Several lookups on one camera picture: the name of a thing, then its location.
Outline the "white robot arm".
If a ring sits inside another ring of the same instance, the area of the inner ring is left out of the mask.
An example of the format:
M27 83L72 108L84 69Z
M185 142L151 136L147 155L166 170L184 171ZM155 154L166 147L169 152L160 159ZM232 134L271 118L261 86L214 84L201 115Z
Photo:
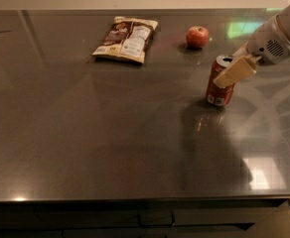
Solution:
M261 64L277 64L290 58L290 5L273 15L234 54L229 66L214 79L226 88L256 74Z

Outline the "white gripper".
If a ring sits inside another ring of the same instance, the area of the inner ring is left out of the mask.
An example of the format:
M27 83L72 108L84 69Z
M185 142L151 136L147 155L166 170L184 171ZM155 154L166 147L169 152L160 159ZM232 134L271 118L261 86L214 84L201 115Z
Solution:
M233 56L236 59L214 79L218 88L226 88L256 74L253 56L263 64L277 64L289 59L290 39L278 16L274 15L257 28L247 44L243 44Z

